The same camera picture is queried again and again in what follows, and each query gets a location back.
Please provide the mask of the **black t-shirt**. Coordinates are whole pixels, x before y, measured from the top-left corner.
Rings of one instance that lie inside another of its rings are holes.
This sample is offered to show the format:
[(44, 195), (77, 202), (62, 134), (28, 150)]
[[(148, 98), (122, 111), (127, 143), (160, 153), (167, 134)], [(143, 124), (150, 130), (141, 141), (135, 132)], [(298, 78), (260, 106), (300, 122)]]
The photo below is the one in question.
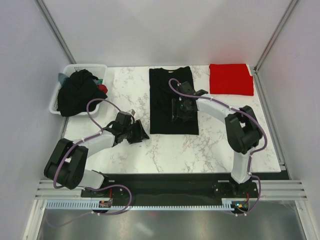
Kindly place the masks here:
[(150, 133), (163, 135), (198, 135), (198, 120), (172, 121), (172, 99), (179, 99), (169, 86), (170, 79), (180, 83), (194, 85), (193, 75), (189, 66), (174, 70), (164, 68), (149, 69), (150, 86)]

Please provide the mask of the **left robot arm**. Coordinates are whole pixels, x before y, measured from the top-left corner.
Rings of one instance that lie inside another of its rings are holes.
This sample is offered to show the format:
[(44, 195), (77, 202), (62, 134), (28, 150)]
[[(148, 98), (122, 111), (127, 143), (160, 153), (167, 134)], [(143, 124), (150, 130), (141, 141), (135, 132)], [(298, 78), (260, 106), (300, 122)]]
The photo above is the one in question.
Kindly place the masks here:
[(135, 120), (128, 112), (120, 111), (114, 121), (91, 136), (75, 141), (60, 139), (44, 168), (44, 176), (53, 181), (55, 188), (88, 188), (104, 197), (109, 193), (110, 185), (104, 181), (102, 173), (86, 169), (87, 159), (124, 140), (131, 145), (148, 139), (141, 121)]

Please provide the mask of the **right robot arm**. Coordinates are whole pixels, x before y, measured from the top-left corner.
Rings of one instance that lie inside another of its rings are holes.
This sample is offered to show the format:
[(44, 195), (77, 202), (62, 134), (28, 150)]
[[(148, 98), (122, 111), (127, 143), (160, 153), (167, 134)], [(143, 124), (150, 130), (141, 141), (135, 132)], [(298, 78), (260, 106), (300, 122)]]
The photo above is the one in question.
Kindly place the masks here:
[(251, 174), (252, 155), (266, 134), (253, 109), (248, 105), (234, 108), (211, 97), (203, 89), (194, 90), (187, 81), (178, 82), (172, 90), (179, 95), (171, 101), (172, 121), (195, 121), (198, 112), (203, 112), (225, 125), (227, 142), (233, 150), (233, 167), (228, 182), (214, 182), (214, 195), (221, 198), (256, 196), (257, 185)]

